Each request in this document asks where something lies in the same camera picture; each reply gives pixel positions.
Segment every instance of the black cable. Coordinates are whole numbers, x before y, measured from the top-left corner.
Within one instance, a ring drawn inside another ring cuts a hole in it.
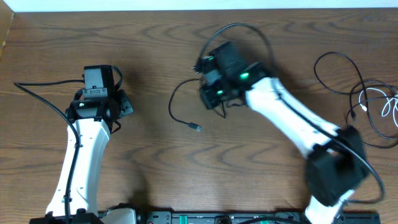
[[[352,107],[349,109],[349,111],[347,112],[347,115],[346,115],[346,123],[348,122],[348,116],[349,116],[349,114],[353,112],[353,110],[354,110],[355,107],[359,106],[359,105],[362,104],[362,103],[366,103],[366,102],[373,101],[373,100],[386,99],[386,98],[394,98],[394,99],[397,99],[397,100],[398,100],[398,97],[396,97],[396,96],[378,96],[378,97],[370,98],[370,99],[367,99],[367,100],[363,100],[363,101],[361,101],[361,102],[355,104],[354,106],[352,106]]]
[[[114,86],[114,90],[117,91],[122,85],[123,74],[122,74],[122,72],[120,72],[119,68],[116,67],[116,66],[112,66],[112,69],[115,70],[116,73],[119,74],[119,76],[120,76],[120,79],[119,79],[118,83]]]
[[[71,82],[84,83],[85,81],[84,80],[65,80],[65,81],[52,82],[52,83],[18,83],[18,84],[20,84],[21,86],[49,86],[49,85],[59,85],[59,84],[71,83]]]
[[[222,113],[218,112],[218,111],[216,110],[216,108],[213,108],[212,110],[213,110],[218,116],[220,116],[220,117],[226,119],[226,112],[225,112],[225,106],[224,106],[224,102],[223,102],[223,101],[221,102],[221,111],[222,111]]]
[[[276,221],[276,222],[284,222],[284,223],[292,223],[292,224],[303,224],[302,222],[298,222],[295,220],[291,220],[289,218],[281,218],[281,217],[260,217],[260,218],[253,218],[248,221],[241,222],[239,224],[252,224],[261,221]]]
[[[351,91],[350,91],[349,93],[347,93],[347,92],[340,92],[340,91],[336,91],[336,90],[331,89],[330,87],[326,86],[326,84],[324,84],[324,83],[322,82],[322,80],[321,80],[321,79],[319,78],[319,76],[318,76],[318,73],[317,73],[317,64],[318,64],[318,62],[319,62],[324,56],[330,55],[330,54],[337,54],[337,55],[339,55],[339,56],[344,57],[345,59],[347,59],[347,60],[355,67],[355,70],[356,70],[356,72],[357,72],[357,74],[358,74],[358,76],[359,76],[360,82],[359,82],[358,84],[356,84],[356,85],[351,89]],[[384,82],[380,82],[380,81],[378,81],[378,80],[366,80],[366,81],[364,81],[364,80],[363,80],[363,77],[362,77],[362,74],[361,74],[361,72],[359,71],[359,68],[358,68],[358,66],[355,64],[355,62],[354,62],[352,59],[350,59],[347,55],[345,55],[345,54],[343,54],[343,53],[340,53],[340,52],[327,52],[327,53],[325,53],[325,54],[319,56],[318,59],[317,59],[317,61],[315,62],[314,66],[313,66],[313,71],[314,71],[314,74],[315,74],[315,77],[317,78],[317,80],[318,80],[327,90],[331,91],[332,93],[341,94],[341,95],[348,95],[348,96],[349,96],[349,107],[350,107],[349,113],[351,114],[351,117],[352,117],[353,119],[355,119],[355,117],[356,117],[355,112],[353,111],[353,104],[352,104],[352,95],[353,95],[353,94],[358,94],[358,93],[360,93],[361,91],[364,91],[364,97],[365,97],[365,101],[364,101],[364,102],[366,102],[366,107],[367,107],[367,108],[369,107],[368,102],[369,102],[370,100],[368,100],[369,98],[368,98],[368,94],[366,93],[366,89],[367,89],[367,88],[370,88],[370,87],[372,87],[372,86],[365,86],[365,83],[379,83],[379,84],[381,84],[381,85],[378,85],[378,86],[383,86],[383,87],[386,87],[386,88],[390,89],[390,91],[392,92],[393,96],[395,96],[395,91],[393,90],[393,88],[398,89],[396,86],[388,85],[388,84],[386,84],[386,83],[384,83]],[[362,89],[361,89],[361,90],[358,90],[358,91],[355,91],[355,89],[356,89],[358,86],[360,86],[360,85],[362,86]],[[381,136],[381,137],[383,137],[383,138],[386,138],[386,139],[398,139],[398,137],[386,136],[385,134],[381,133],[381,132],[375,127],[369,110],[366,111],[366,114],[367,114],[367,116],[368,116],[368,120],[369,120],[370,125],[372,126],[373,130],[374,130],[379,136]],[[378,146],[378,145],[370,144],[370,143],[367,143],[367,142],[364,142],[364,141],[363,141],[362,143],[363,143],[364,145],[371,146],[371,147],[376,147],[376,148],[379,148],[379,149],[390,149],[390,148],[392,148],[392,147],[398,145],[398,141],[396,141],[395,143],[393,143],[393,144],[391,144],[391,145],[388,145],[388,146]]]
[[[122,128],[122,124],[119,121],[115,121],[115,124],[117,124],[117,128],[115,130],[112,131],[111,134],[115,133],[116,131],[119,131]]]
[[[245,102],[243,102],[243,103],[241,103],[241,104],[233,103],[233,104],[230,105],[230,104],[229,104],[229,101],[227,101],[225,107],[231,108],[231,107],[234,107],[234,106],[236,106],[236,107],[239,107],[239,106],[247,106],[247,104],[246,104]]]
[[[75,129],[75,127],[73,127],[73,125],[71,124],[71,122],[68,120],[68,118],[65,116],[64,113],[62,113],[56,106],[54,106],[53,104],[48,102],[46,99],[42,98],[39,95],[36,95],[35,93],[33,93],[30,90],[24,88],[23,86],[48,86],[48,85],[58,85],[58,84],[69,83],[69,82],[80,82],[80,81],[81,80],[66,80],[66,81],[53,82],[53,83],[16,83],[16,82],[14,83],[14,85],[16,87],[18,87],[22,91],[26,92],[30,96],[33,96],[34,98],[40,100],[41,102],[43,102],[44,104],[49,106],[51,109],[53,109],[55,112],[57,112],[67,122],[67,124],[71,128],[73,134],[75,135],[75,138],[76,138],[75,152],[73,154],[72,164],[71,164],[70,170],[69,170],[67,186],[65,187],[65,195],[63,196],[63,199],[65,201],[65,223],[67,223],[67,224],[69,224],[69,222],[70,222],[69,221],[69,218],[70,218],[70,214],[69,214],[69,209],[70,209],[70,186],[71,186],[71,183],[72,183],[73,173],[75,171],[77,155],[79,153],[80,138],[79,138],[79,135],[77,133],[77,130]]]
[[[237,27],[237,26],[247,27],[248,29],[251,29],[252,31],[256,32],[256,33],[259,35],[259,37],[261,38],[261,40],[263,41],[263,43],[266,45],[266,47],[267,47],[267,49],[268,49],[268,57],[269,57],[269,60],[271,61],[271,68],[274,69],[274,65],[275,65],[274,59],[275,59],[275,56],[274,56],[274,51],[273,51],[273,49],[272,49],[272,47],[271,47],[271,42],[269,41],[269,39],[268,39],[257,27],[254,27],[254,26],[252,26],[252,25],[250,25],[250,24],[240,23],[240,22],[237,22],[237,23],[233,23],[233,24],[229,24],[229,25],[227,25],[227,26],[224,26],[223,28],[221,28],[220,30],[218,30],[215,34],[213,34],[213,36],[207,41],[207,43],[203,46],[203,48],[202,48],[201,51],[200,51],[199,58],[198,58],[198,61],[200,62],[200,68],[203,67],[203,65],[202,65],[202,61],[203,61],[203,60],[202,60],[202,58],[203,58],[203,55],[204,55],[205,52],[206,52],[207,47],[211,44],[211,42],[212,42],[218,35],[220,35],[222,32],[224,32],[225,30],[227,30],[227,29],[229,29],[229,28],[231,28],[231,27]]]
[[[177,87],[175,87],[175,89],[174,89],[174,91],[173,91],[173,93],[172,93],[172,96],[170,97],[170,101],[169,101],[169,115],[170,115],[176,122],[179,122],[179,123],[182,123],[182,124],[186,124],[189,128],[195,129],[195,130],[197,130],[197,131],[199,131],[199,132],[202,131],[202,127],[201,127],[201,126],[199,126],[199,125],[197,125],[197,124],[195,124],[195,123],[188,123],[188,122],[185,122],[185,121],[182,121],[182,120],[180,120],[180,119],[175,118],[175,117],[173,116],[173,114],[172,114],[171,105],[172,105],[172,100],[173,100],[174,94],[175,94],[175,92],[178,90],[178,88],[180,88],[180,86],[182,86],[183,84],[185,84],[185,83],[187,83],[187,82],[200,81],[200,80],[201,80],[200,78],[191,78],[191,79],[185,80],[184,82],[181,82],[180,84],[178,84]]]
[[[83,95],[83,90],[86,88],[81,88],[79,89],[76,93],[75,96],[73,97],[73,100],[80,100],[80,97]]]

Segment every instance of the table surface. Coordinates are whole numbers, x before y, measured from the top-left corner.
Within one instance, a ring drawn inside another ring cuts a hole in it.
[[[84,66],[96,64],[120,68],[122,88],[135,109],[106,146],[100,210],[120,202],[175,211],[304,209],[310,197],[303,180],[305,161],[260,114],[240,107],[228,108],[226,119],[217,117],[200,101],[199,83],[181,87],[172,109],[204,132],[173,121],[167,112],[175,86],[197,77],[191,67],[203,44],[232,22],[255,24],[265,32],[287,89],[341,127],[348,97],[316,80],[313,64],[321,54],[343,52],[365,79],[398,85],[398,9],[18,13],[0,62],[0,220],[26,223],[44,215],[67,139],[62,118],[12,83],[79,79]],[[253,32],[229,30],[211,47],[226,40],[235,41],[250,62],[267,61],[266,48]],[[327,57],[318,69],[324,82],[339,91],[350,91],[359,81],[352,65],[337,56]],[[31,90],[64,110],[81,87],[70,83]],[[371,104],[376,126],[396,134],[392,116],[380,117],[383,104]],[[364,140],[393,142],[371,129],[361,108],[357,115],[352,124]],[[386,199],[347,209],[377,210],[384,223],[396,223],[398,148],[366,150],[386,185]],[[355,197],[377,194],[369,177]]]

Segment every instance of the green led light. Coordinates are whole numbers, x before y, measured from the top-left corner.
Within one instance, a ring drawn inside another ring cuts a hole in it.
[[[266,221],[260,221],[260,224],[268,224],[269,222],[266,220]]]
[[[180,215],[180,224],[188,224],[188,217],[186,215]]]
[[[239,77],[240,79],[247,79],[249,77],[249,73],[248,72],[242,73]]]

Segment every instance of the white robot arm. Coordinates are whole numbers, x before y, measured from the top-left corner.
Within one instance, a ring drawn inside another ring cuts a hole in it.
[[[300,111],[313,123],[337,136],[339,128],[330,122],[325,121],[314,112],[310,111],[299,100],[294,98],[280,83],[277,78],[263,78],[252,86],[252,90],[246,92],[248,106],[265,116],[276,127],[278,127],[299,149],[304,158],[313,152],[316,144],[324,145],[330,142],[330,138],[320,133],[309,125],[291,109],[289,109],[274,91],[273,85],[278,88],[284,100]],[[305,211],[305,216],[312,224],[332,223],[342,204],[354,190],[348,190],[339,201],[333,206],[324,206],[314,196],[311,197],[310,205]]]
[[[80,151],[76,161],[76,172],[73,174],[70,192],[70,214],[85,210],[98,215],[97,189],[100,177],[101,163],[105,146],[109,141],[110,132],[105,121],[95,121],[94,118],[78,119],[73,124],[80,135]],[[76,139],[72,129],[68,127],[68,146],[63,162],[60,180],[53,199],[47,207],[46,214],[52,213],[59,217],[65,215],[65,186],[75,152]]]

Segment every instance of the white cable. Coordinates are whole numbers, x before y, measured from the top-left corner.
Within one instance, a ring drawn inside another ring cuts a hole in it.
[[[387,95],[386,95],[382,90],[379,90],[379,89],[377,89],[377,88],[367,88],[367,90],[376,90],[376,91],[379,91],[379,92],[381,92],[385,97],[387,97]],[[361,93],[359,94],[359,97],[358,97],[358,102],[359,102],[359,103],[361,102],[361,96],[362,96],[363,91],[364,91],[364,90],[362,90]],[[382,116],[382,117],[385,117],[385,116],[387,116],[387,115],[390,113],[390,110],[391,110],[391,104],[390,104],[390,103],[391,103],[392,100],[394,100],[395,103],[394,103],[394,107],[393,107],[393,109],[392,109],[392,119],[394,120],[394,123],[396,124],[396,126],[397,126],[397,128],[398,128],[398,124],[397,124],[397,121],[396,121],[396,114],[395,114],[395,110],[398,111],[398,99],[397,99],[397,98],[386,98],[386,100],[387,100],[387,103],[384,105],[383,110],[381,111],[381,116]],[[362,105],[362,103],[360,103],[360,105],[361,105],[361,107],[362,107],[362,110],[364,110],[364,111],[367,111],[367,110],[368,110],[368,108],[367,108],[366,106]]]

